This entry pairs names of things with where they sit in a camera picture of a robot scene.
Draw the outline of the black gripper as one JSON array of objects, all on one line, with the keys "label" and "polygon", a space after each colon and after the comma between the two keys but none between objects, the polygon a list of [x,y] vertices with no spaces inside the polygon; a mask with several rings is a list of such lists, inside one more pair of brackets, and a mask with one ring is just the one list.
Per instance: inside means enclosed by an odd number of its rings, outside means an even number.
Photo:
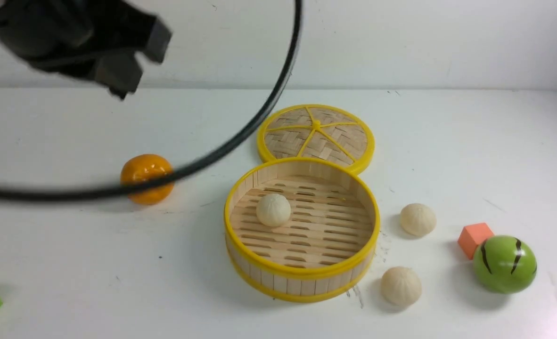
[{"label": "black gripper", "polygon": [[124,100],[143,70],[162,64],[172,38],[156,15],[127,0],[0,0],[0,44],[34,69],[89,79]]}]

